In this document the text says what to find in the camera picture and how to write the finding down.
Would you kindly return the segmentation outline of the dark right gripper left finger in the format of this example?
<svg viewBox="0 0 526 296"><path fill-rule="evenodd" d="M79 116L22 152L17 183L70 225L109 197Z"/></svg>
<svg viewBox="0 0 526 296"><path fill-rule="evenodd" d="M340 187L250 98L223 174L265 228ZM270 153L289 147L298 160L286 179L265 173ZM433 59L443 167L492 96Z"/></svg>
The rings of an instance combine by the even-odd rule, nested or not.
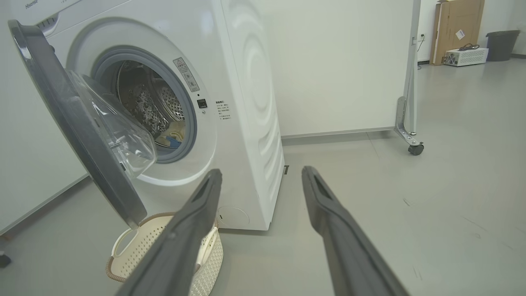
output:
<svg viewBox="0 0 526 296"><path fill-rule="evenodd" d="M117 296L187 296L201 241L212 229L221 192L220 169L210 170L169 221Z"/></svg>

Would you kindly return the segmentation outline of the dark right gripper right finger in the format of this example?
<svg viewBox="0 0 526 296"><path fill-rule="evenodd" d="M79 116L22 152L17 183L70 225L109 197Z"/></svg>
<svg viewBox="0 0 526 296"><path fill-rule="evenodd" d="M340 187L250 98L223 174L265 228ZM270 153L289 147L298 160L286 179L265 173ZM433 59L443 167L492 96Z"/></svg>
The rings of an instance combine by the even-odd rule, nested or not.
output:
<svg viewBox="0 0 526 296"><path fill-rule="evenodd" d="M313 229L323 238L336 296L407 296L408 291L313 166L301 171Z"/></svg>

